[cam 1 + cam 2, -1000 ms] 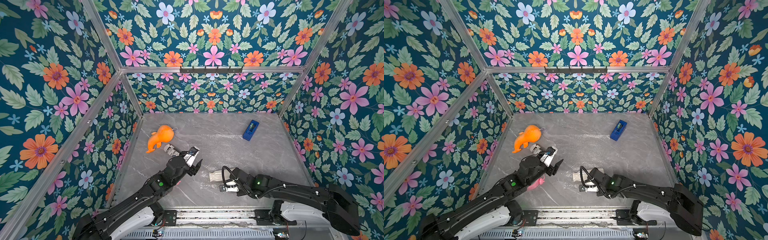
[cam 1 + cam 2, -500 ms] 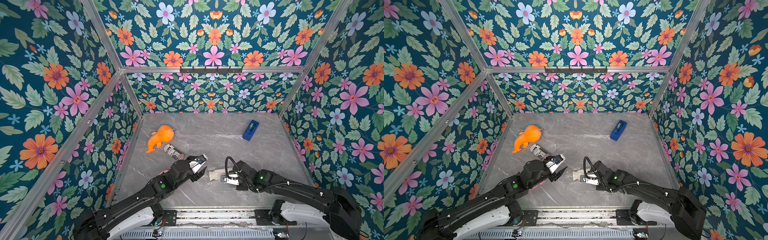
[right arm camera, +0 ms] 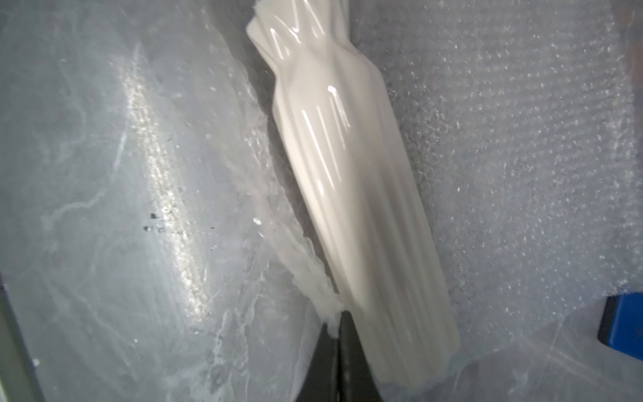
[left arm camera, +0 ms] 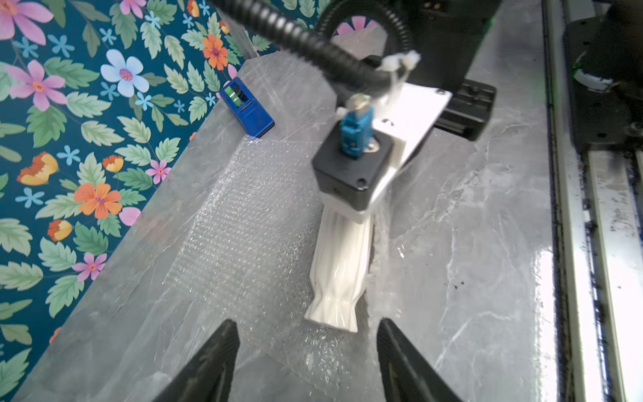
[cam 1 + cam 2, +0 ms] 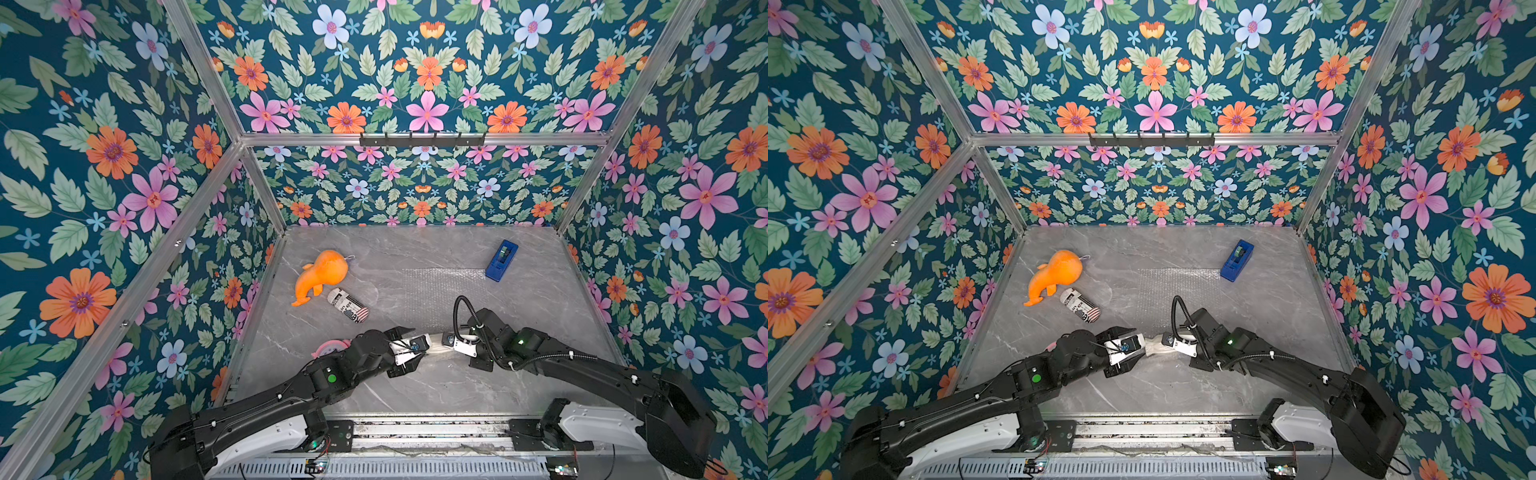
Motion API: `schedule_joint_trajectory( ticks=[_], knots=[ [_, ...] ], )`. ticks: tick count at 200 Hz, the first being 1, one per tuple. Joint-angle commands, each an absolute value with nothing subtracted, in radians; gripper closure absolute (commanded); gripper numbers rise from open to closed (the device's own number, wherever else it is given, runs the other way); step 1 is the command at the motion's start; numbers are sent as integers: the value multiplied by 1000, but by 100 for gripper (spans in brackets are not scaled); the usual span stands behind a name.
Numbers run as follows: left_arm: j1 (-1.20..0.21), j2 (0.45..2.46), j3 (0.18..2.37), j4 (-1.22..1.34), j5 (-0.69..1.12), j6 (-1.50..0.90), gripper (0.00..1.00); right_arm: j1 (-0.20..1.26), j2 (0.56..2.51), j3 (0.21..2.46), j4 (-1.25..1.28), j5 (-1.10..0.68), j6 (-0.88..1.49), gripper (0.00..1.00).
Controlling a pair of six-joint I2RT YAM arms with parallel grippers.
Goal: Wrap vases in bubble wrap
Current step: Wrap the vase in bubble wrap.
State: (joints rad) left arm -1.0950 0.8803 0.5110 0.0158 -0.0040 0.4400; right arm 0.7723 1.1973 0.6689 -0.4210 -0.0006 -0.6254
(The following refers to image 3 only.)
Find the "white ribbed ceramic vase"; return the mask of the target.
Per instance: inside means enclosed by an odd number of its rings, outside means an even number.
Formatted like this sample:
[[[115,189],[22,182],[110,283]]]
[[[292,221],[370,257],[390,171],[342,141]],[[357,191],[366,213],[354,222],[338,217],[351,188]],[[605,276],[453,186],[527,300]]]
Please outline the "white ribbed ceramic vase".
[[[247,33],[273,115],[373,374],[417,389],[460,345],[438,253],[379,69],[345,1],[260,1]]]

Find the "clear bubble wrap sheet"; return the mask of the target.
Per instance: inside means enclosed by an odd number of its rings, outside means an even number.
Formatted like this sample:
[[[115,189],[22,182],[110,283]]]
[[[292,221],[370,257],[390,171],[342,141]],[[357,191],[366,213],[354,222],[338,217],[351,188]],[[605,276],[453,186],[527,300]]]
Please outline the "clear bubble wrap sheet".
[[[253,218],[287,298],[338,293],[270,113],[251,1],[115,1],[128,123],[187,324],[207,323]],[[353,1],[445,275],[454,373],[601,296],[642,287],[642,170],[606,1]]]

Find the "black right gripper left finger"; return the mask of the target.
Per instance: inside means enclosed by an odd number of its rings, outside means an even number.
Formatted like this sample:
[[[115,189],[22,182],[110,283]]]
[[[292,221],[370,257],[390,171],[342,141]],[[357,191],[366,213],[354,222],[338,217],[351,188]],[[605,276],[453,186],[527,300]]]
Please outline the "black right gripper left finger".
[[[323,324],[311,363],[296,402],[333,402],[338,400],[339,343]]]

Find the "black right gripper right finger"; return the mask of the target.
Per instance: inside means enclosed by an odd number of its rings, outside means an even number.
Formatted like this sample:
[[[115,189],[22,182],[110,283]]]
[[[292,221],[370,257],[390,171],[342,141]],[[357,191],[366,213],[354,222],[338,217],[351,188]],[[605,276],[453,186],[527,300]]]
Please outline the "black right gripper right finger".
[[[382,402],[350,312],[344,311],[338,338],[338,400]]]

